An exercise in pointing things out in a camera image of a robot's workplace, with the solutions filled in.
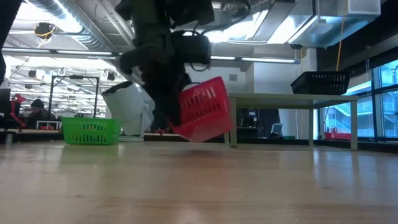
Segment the glass window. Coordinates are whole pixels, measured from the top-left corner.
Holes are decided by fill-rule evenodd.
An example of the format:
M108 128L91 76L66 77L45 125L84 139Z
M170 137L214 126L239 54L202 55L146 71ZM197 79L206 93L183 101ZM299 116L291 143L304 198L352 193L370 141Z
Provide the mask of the glass window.
M398 60L380 66L381 86L398 84Z
M358 101L358 136L374 137L372 97L360 98ZM351 107L349 103L331 106L325 109L326 132L337 128L339 133L351 133Z
M398 91L383 94L382 107L385 137L398 138Z

